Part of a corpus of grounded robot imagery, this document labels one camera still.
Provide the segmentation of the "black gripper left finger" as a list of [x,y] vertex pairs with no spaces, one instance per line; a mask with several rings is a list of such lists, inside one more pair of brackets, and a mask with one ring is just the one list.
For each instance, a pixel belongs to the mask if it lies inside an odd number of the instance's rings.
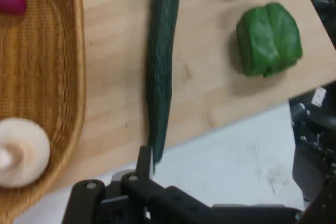
[[208,206],[150,178],[151,149],[142,146],[136,169],[105,185],[82,180],[72,190],[63,223],[207,223]]

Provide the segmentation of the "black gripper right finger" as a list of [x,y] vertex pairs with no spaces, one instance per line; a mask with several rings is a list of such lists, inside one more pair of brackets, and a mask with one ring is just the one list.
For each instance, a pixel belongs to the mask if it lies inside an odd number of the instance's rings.
[[296,223],[335,223],[335,176],[328,180]]

